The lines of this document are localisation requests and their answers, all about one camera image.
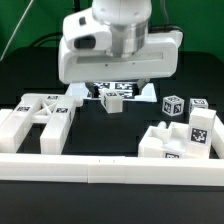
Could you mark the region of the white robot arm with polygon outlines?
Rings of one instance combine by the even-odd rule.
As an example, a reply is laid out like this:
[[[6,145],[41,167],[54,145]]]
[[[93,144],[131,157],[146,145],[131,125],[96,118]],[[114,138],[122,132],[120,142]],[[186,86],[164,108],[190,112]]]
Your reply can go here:
[[[59,79],[65,84],[172,76],[183,33],[150,33],[151,0],[93,0],[63,20]]]

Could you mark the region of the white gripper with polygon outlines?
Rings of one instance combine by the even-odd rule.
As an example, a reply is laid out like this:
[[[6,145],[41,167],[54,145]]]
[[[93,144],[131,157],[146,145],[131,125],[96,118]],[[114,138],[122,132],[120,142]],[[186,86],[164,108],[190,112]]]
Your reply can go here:
[[[139,79],[139,94],[150,78],[169,77],[177,68],[183,33],[148,32],[149,11],[89,8],[67,16],[59,45],[59,79],[87,82],[92,98],[99,95],[93,81]]]

